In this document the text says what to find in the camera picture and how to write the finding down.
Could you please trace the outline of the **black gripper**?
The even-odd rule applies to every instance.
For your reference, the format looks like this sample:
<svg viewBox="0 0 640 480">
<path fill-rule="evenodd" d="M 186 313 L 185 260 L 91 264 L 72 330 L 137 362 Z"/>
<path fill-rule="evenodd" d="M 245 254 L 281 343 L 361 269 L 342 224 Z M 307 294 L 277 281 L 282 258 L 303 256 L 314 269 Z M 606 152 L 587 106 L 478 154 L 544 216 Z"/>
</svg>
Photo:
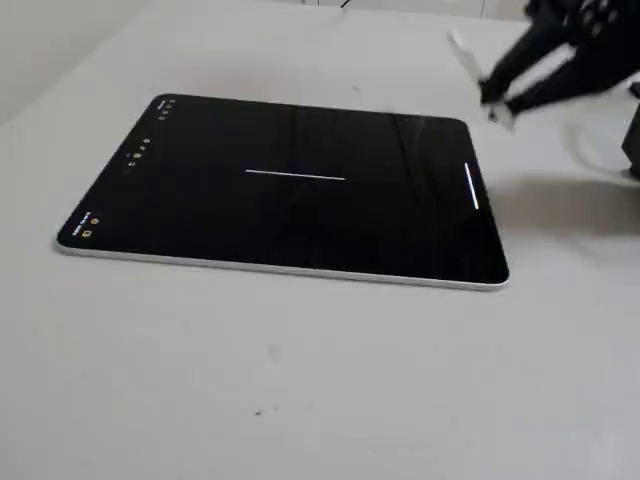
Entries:
<svg viewBox="0 0 640 480">
<path fill-rule="evenodd" d="M 479 81 L 480 103 L 499 103 L 511 83 L 562 45 L 573 56 L 548 77 L 505 101 L 513 116 L 602 93 L 639 71 L 637 1 L 529 1 L 529 28 Z"/>
</svg>

